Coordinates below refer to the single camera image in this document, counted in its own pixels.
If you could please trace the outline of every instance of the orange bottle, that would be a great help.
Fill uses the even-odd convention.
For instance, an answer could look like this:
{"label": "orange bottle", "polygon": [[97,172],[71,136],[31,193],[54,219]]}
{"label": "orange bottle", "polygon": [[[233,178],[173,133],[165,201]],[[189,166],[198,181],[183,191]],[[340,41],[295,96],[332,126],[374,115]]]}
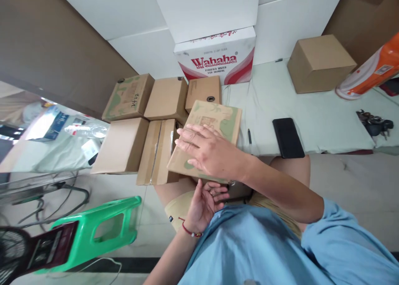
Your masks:
{"label": "orange bottle", "polygon": [[379,48],[362,66],[338,85],[335,92],[341,98],[355,100],[398,72],[399,33]]}

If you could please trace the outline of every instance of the light blue shirt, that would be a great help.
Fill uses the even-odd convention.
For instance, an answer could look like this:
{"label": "light blue shirt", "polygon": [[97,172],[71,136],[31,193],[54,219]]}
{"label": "light blue shirt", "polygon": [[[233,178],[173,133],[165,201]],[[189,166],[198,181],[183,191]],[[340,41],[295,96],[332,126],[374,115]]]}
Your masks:
{"label": "light blue shirt", "polygon": [[356,218],[324,200],[302,241],[272,211],[217,212],[179,284],[399,284],[399,263]]}

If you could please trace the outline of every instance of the keys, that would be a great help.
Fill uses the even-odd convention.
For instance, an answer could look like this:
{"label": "keys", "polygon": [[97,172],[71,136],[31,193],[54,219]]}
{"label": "keys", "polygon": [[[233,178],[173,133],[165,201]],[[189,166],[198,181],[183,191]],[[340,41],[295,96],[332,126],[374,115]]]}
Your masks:
{"label": "keys", "polygon": [[386,132],[388,134],[388,136],[389,136],[389,130],[393,129],[393,127],[394,127],[394,123],[391,120],[385,120],[382,123],[382,131]]}
{"label": "keys", "polygon": [[393,121],[385,120],[380,116],[374,116],[369,112],[365,112],[363,109],[356,113],[370,136],[382,135],[385,140],[388,140],[390,136],[389,131],[394,127]]}

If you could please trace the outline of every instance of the key ring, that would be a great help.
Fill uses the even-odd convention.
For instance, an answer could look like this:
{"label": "key ring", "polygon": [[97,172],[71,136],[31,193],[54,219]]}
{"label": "key ring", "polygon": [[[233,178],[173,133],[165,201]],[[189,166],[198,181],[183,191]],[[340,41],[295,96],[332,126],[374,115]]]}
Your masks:
{"label": "key ring", "polygon": [[370,125],[381,125],[384,122],[384,119],[380,116],[373,116],[367,121]]}

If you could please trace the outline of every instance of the wahaha logo text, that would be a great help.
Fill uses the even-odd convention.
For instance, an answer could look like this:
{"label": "wahaha logo text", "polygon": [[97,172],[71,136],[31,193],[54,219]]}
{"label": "wahaha logo text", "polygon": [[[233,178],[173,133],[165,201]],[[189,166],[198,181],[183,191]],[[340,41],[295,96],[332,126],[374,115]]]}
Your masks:
{"label": "wahaha logo text", "polygon": [[199,58],[194,58],[191,61],[194,63],[197,69],[203,69],[204,67],[214,67],[221,64],[236,63],[237,57],[235,56],[228,57],[226,55],[223,55],[223,58],[210,57],[209,60],[204,60],[204,58],[201,57],[201,60]]}

